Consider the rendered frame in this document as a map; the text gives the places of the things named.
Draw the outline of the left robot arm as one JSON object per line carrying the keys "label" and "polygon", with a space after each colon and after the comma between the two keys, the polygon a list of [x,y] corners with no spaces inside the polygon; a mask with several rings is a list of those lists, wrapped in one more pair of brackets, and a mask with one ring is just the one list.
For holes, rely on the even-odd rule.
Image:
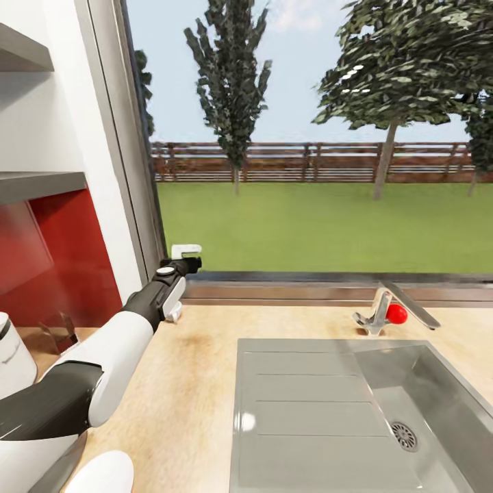
{"label": "left robot arm", "polygon": [[0,400],[0,493],[28,493],[89,428],[115,413],[161,321],[197,273],[198,244],[175,244],[152,281],[39,380]]}

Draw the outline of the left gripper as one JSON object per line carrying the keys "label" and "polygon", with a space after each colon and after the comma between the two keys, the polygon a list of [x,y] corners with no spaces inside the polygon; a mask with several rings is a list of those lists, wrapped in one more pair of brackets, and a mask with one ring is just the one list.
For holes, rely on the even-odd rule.
{"label": "left gripper", "polygon": [[166,265],[180,265],[184,268],[185,274],[189,275],[190,273],[197,273],[198,268],[202,267],[202,261],[200,257],[186,257],[182,260],[172,260],[172,258],[168,258],[167,260],[162,260],[160,265],[161,268]]}

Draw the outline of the saucer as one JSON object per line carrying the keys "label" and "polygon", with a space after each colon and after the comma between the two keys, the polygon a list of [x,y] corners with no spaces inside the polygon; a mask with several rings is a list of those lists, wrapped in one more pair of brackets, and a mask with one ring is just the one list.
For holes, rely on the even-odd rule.
{"label": "saucer", "polygon": [[123,451],[109,451],[86,464],[65,493],[131,493],[134,465]]}

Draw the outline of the coffee cup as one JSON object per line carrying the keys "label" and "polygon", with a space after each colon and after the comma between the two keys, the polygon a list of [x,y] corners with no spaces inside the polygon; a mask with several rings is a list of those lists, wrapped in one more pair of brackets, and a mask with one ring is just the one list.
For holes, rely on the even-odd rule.
{"label": "coffee cup", "polygon": [[181,314],[181,302],[178,301],[176,302],[172,311],[169,313],[167,319],[169,321],[174,321],[176,323],[178,318],[180,317],[180,314]]}

